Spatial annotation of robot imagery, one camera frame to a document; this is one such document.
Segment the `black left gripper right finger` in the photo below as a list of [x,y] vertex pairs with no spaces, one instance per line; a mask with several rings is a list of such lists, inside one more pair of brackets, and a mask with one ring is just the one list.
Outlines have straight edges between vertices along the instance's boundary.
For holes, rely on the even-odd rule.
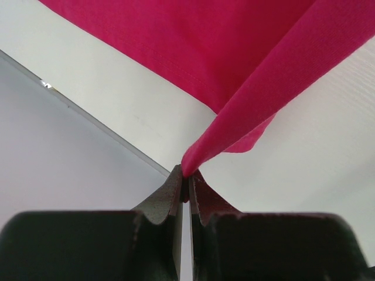
[[189,177],[194,280],[373,280],[354,232],[329,213],[244,213]]

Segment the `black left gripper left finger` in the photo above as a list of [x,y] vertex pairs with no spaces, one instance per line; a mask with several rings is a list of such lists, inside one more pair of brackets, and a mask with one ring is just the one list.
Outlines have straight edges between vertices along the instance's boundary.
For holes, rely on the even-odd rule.
[[2,280],[179,280],[180,166],[131,210],[25,211],[1,231]]

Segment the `pink t shirt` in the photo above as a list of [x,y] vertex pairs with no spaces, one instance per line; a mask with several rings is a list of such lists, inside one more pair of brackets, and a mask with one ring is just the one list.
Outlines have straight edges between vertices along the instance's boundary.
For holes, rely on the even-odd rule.
[[275,114],[374,36],[373,1],[45,1],[216,113],[184,176],[250,150]]

